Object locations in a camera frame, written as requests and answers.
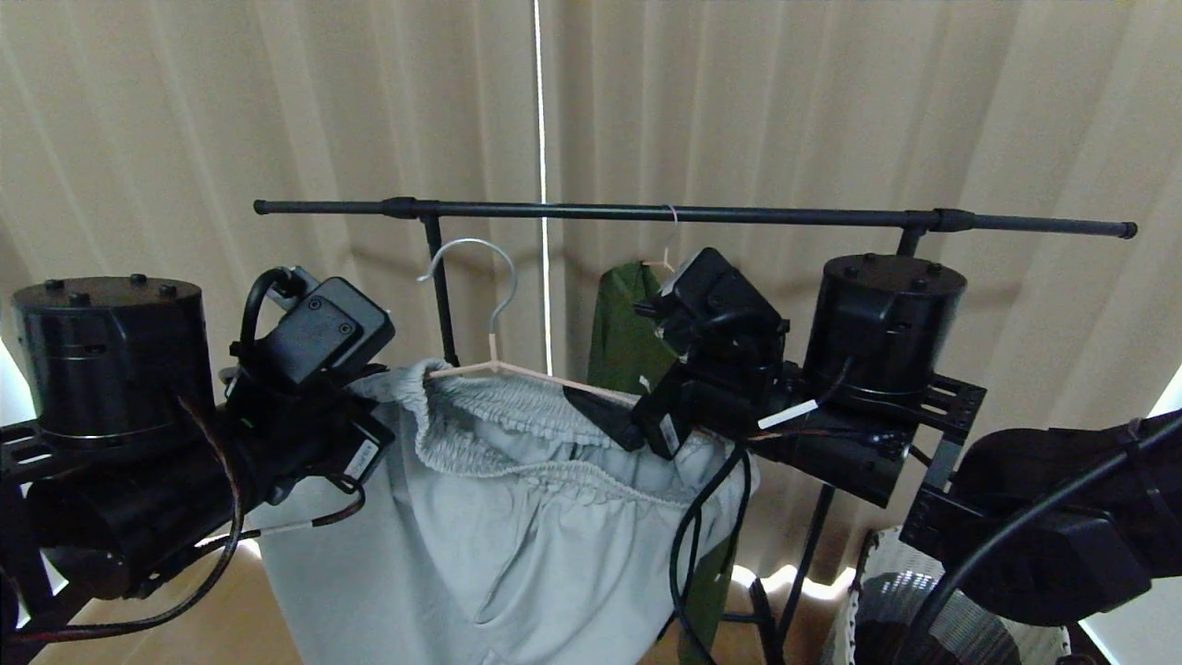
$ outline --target wooden hanger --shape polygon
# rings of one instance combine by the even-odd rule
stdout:
[[[681,220],[677,219],[677,208],[669,204],[665,207],[673,210],[673,228],[669,230],[669,236],[665,237],[664,253],[661,255],[661,260],[644,261],[644,265],[663,267],[669,270],[669,274],[673,274],[674,272],[677,272],[677,269],[669,262],[669,246],[673,245],[674,237],[677,236],[677,224],[681,223]]]
[[[452,369],[448,369],[448,370],[437,370],[435,372],[431,372],[428,376],[428,378],[436,379],[436,378],[440,378],[440,377],[455,377],[455,376],[459,376],[459,374],[470,374],[473,372],[482,372],[482,371],[489,371],[489,372],[494,372],[494,373],[508,372],[511,374],[519,374],[521,377],[530,377],[530,378],[537,379],[539,382],[546,382],[546,383],[550,383],[550,384],[558,384],[559,386],[566,386],[569,389],[574,389],[574,390],[578,390],[578,391],[584,391],[584,392],[587,392],[587,393],[591,393],[591,395],[595,395],[595,396],[599,396],[599,397],[602,397],[604,399],[613,400],[613,402],[622,403],[622,404],[629,404],[630,405],[630,404],[635,403],[635,400],[636,400],[635,397],[631,398],[631,399],[629,399],[628,396],[619,396],[617,393],[613,393],[613,392],[604,390],[604,389],[597,389],[595,386],[587,386],[585,384],[579,384],[579,383],[576,383],[576,382],[570,382],[570,380],[566,380],[566,379],[560,379],[558,377],[551,377],[548,374],[543,374],[540,372],[535,372],[533,370],[530,370],[530,369],[526,369],[526,367],[520,367],[520,366],[512,365],[512,364],[508,364],[508,363],[505,363],[505,361],[500,360],[499,354],[496,352],[496,319],[498,319],[498,317],[500,317],[501,312],[505,311],[505,307],[509,306],[509,302],[513,300],[513,295],[517,294],[517,286],[518,286],[517,266],[513,265],[513,259],[511,259],[509,255],[507,253],[505,253],[505,249],[498,247],[496,245],[489,242],[488,240],[482,240],[480,237],[457,237],[457,239],[452,240],[450,242],[443,245],[442,247],[440,247],[440,250],[436,252],[435,255],[431,257],[430,265],[427,266],[427,272],[423,273],[423,274],[421,274],[417,278],[417,280],[418,281],[427,281],[428,279],[431,279],[431,276],[435,275],[435,267],[439,265],[440,259],[443,257],[443,254],[448,249],[450,249],[452,247],[454,247],[456,245],[460,245],[460,243],[463,243],[463,242],[475,242],[478,245],[483,245],[486,247],[489,247],[491,249],[493,249],[494,252],[496,252],[498,254],[500,254],[502,259],[505,259],[505,262],[507,262],[508,266],[509,266],[509,275],[511,275],[511,279],[509,279],[509,294],[504,300],[501,300],[500,302],[498,302],[496,308],[494,308],[492,315],[488,317],[488,358],[489,358],[489,360],[486,361],[486,363],[478,363],[475,365],[465,365],[465,366],[461,366],[461,367],[452,367]]]

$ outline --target clothes rack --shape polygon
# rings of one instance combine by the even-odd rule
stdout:
[[[377,214],[396,219],[417,219],[423,224],[427,247],[434,256],[443,245],[440,226],[444,216],[469,217],[552,217],[552,219],[599,219],[629,221],[678,221],[714,223],[759,223],[784,226],[845,226],[845,227],[894,227],[902,229],[896,253],[915,255],[920,240],[927,233],[953,233],[973,228],[995,230],[1026,230],[1041,233],[1067,233],[1082,235],[1108,235],[1132,237],[1137,234],[1134,222],[1108,222],[1082,219],[1051,219],[1034,216],[982,215],[955,208],[931,210],[840,210],[755,207],[704,207],[676,206],[625,206],[625,204],[569,204],[569,203],[507,203],[420,200],[411,196],[394,196],[381,201],[254,201],[254,211],[262,214]],[[447,270],[441,260],[435,272],[435,302],[439,309],[440,335],[443,343],[443,359],[460,366],[455,352],[455,334],[452,326],[452,305],[448,298]],[[784,665],[784,643],[792,617],[800,600],[800,591],[808,574],[812,555],[825,528],[834,490],[823,485],[814,506],[804,554],[797,567],[792,592],[779,622],[772,613],[767,593],[759,578],[748,588],[754,612],[752,614],[727,613],[725,621],[755,624],[759,627],[764,661],[767,665]]]

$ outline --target brown floor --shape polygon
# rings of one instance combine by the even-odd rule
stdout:
[[[208,572],[212,561],[194,566],[144,601],[92,601],[76,622],[119,621],[142,618],[167,609],[187,596]],[[784,594],[773,595],[772,606],[781,607]],[[748,612],[746,593],[732,588],[727,601],[734,612]],[[801,602],[788,635],[785,656],[792,665],[816,663],[829,632],[833,604]],[[670,630],[641,660],[642,665],[677,663],[676,631]],[[723,624],[713,654],[722,665],[764,663],[755,627]],[[213,592],[181,618],[158,628],[89,643],[47,646],[34,665],[206,665],[241,663],[252,665],[300,665],[271,594],[262,563],[248,552],[239,552]]]

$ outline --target curtain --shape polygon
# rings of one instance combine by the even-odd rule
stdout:
[[[974,436],[1144,415],[1182,363],[1182,6],[1169,2],[541,4],[551,197],[1136,221],[1137,239],[968,230],[918,255],[969,281],[939,371],[991,390]],[[660,259],[669,223],[551,221],[556,366],[586,366],[596,279]],[[792,319],[824,262],[895,229],[683,223]],[[930,446],[930,432],[921,448]],[[839,494],[814,579],[898,523]],[[800,554],[818,482],[761,464],[739,562]]]
[[[534,80],[521,2],[5,2],[5,306],[47,276],[184,279],[204,289],[226,367],[254,276],[303,265],[391,309],[383,361],[442,356],[434,291],[414,279],[429,257],[417,221],[260,217],[252,201],[537,200]],[[502,347],[544,369],[538,221],[452,219],[443,234],[489,237],[517,259]],[[470,245],[449,268],[460,357],[483,359],[507,272]],[[260,331],[278,319],[265,309]]]

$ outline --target cylindrical motor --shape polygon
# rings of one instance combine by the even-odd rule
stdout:
[[[177,396],[213,412],[196,285],[143,274],[48,279],[13,304],[38,424],[54,448],[150,455],[191,437]]]
[[[806,385],[824,393],[844,369],[842,395],[914,405],[931,385],[966,285],[955,269],[914,256],[830,260],[808,338]]]

